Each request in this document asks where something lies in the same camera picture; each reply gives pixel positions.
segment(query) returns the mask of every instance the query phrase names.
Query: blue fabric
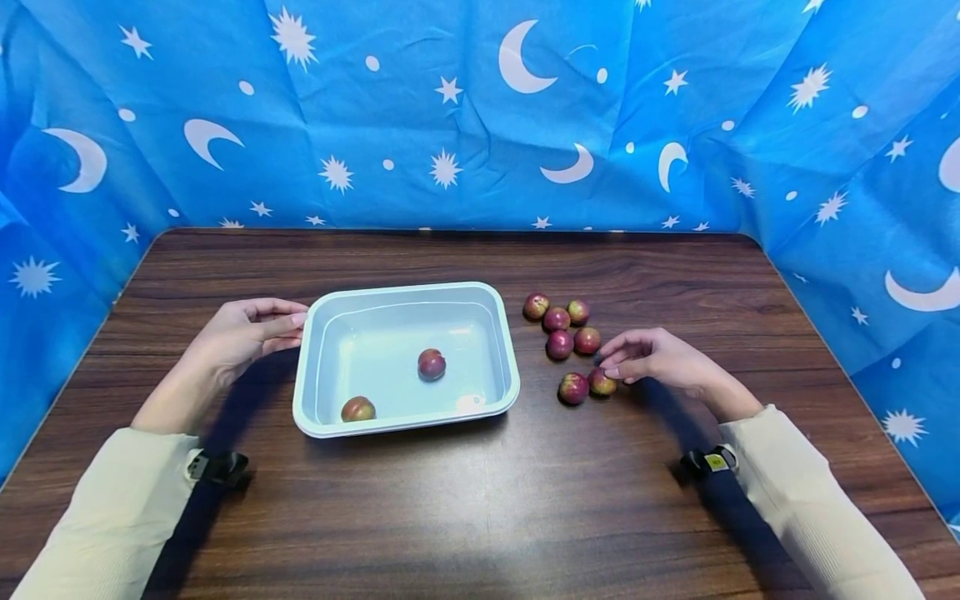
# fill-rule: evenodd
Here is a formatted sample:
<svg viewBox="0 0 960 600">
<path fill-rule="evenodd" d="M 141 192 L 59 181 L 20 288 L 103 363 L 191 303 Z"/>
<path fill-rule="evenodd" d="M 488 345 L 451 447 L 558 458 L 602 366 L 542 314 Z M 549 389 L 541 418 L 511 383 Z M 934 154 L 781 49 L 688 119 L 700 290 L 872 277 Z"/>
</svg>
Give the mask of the blue fabric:
<svg viewBox="0 0 960 600">
<path fill-rule="evenodd" d="M 0 474 L 168 228 L 738 231 L 958 533 L 957 0 L 84 4 L 0 2 Z"/>
</svg>

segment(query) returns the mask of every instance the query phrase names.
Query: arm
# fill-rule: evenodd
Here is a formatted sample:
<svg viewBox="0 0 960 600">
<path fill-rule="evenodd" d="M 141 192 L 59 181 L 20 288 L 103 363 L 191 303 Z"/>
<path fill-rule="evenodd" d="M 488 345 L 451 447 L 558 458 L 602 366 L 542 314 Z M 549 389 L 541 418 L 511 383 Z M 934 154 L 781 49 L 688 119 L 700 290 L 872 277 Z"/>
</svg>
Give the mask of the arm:
<svg viewBox="0 0 960 600">
<path fill-rule="evenodd" d="M 225 304 L 131 427 L 100 448 L 12 598 L 139 598 L 193 491 L 199 440 L 189 434 L 249 364 L 300 345 L 305 311 L 284 300 Z"/>
<path fill-rule="evenodd" d="M 721 423 L 740 487 L 825 598 L 923 598 L 893 549 L 853 505 L 827 459 L 773 405 Z"/>
<path fill-rule="evenodd" d="M 600 354 L 608 377 L 655 377 L 704 402 L 736 455 L 740 487 L 818 593 L 835 600 L 924 597 L 827 459 L 784 413 L 764 408 L 736 378 L 663 329 L 627 331 Z"/>
</svg>

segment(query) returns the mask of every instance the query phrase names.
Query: white plastic tray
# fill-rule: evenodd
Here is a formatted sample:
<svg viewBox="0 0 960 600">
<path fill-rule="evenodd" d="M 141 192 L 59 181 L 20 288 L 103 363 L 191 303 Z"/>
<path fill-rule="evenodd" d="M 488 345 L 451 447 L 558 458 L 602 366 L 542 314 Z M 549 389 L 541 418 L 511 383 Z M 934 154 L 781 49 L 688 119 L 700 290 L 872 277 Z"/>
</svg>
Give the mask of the white plastic tray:
<svg viewBox="0 0 960 600">
<path fill-rule="evenodd" d="M 420 379 L 417 359 L 437 348 L 445 375 Z M 480 282 L 328 294 L 310 307 L 294 390 L 294 422 L 335 438 L 499 415 L 520 391 L 503 299 Z M 366 396 L 376 419 L 343 422 Z"/>
</svg>

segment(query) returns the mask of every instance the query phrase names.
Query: black wrist strap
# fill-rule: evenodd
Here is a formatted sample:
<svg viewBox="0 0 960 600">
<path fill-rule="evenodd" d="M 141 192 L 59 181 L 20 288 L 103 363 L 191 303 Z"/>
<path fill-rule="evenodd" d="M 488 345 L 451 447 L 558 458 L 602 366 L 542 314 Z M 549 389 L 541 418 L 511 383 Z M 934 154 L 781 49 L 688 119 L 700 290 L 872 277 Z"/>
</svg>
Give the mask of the black wrist strap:
<svg viewBox="0 0 960 600">
<path fill-rule="evenodd" d="M 710 452 L 690 450 L 680 464 L 695 479 L 705 479 L 713 473 L 730 470 L 736 467 L 736 456 L 725 445 L 718 445 Z"/>
<path fill-rule="evenodd" d="M 250 460 L 239 452 L 221 452 L 210 457 L 205 450 L 201 450 L 186 471 L 191 479 L 235 488 L 244 480 L 249 463 Z"/>
</svg>

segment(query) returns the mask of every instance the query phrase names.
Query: sweater sleeve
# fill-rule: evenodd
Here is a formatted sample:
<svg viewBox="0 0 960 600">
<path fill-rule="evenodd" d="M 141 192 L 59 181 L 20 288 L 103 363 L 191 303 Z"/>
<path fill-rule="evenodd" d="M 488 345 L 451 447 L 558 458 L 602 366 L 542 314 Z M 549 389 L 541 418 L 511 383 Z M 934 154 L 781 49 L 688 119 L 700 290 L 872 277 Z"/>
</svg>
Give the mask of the sweater sleeve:
<svg viewBox="0 0 960 600">
<path fill-rule="evenodd" d="M 740 487 L 823 597 L 924 597 L 893 549 L 840 489 L 827 459 L 784 413 L 770 405 L 720 429 L 736 455 Z"/>
<path fill-rule="evenodd" d="M 13 600 L 139 598 L 193 491 L 197 445 L 129 428 L 110 436 Z"/>
</svg>

